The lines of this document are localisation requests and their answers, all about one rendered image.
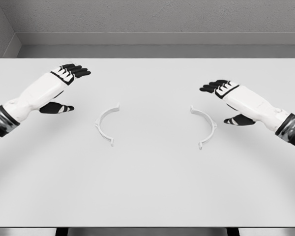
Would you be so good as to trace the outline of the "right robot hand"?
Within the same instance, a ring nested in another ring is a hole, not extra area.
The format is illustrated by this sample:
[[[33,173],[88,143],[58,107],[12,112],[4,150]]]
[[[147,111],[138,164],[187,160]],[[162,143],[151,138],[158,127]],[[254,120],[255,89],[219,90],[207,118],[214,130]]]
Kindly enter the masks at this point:
[[[275,108],[264,98],[233,81],[217,80],[203,85],[202,92],[209,92],[223,100],[239,114],[224,120],[224,123],[246,126],[253,125],[257,121],[266,123],[266,119],[274,117]]]

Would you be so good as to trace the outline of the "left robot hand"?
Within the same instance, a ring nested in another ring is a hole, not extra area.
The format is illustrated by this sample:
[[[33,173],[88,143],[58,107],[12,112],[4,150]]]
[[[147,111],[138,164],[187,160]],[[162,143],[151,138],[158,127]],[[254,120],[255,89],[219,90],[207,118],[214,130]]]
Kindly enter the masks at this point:
[[[59,114],[74,110],[73,106],[53,102],[73,81],[90,75],[87,68],[80,65],[65,64],[45,73],[21,94],[21,98],[32,110],[43,114]]]

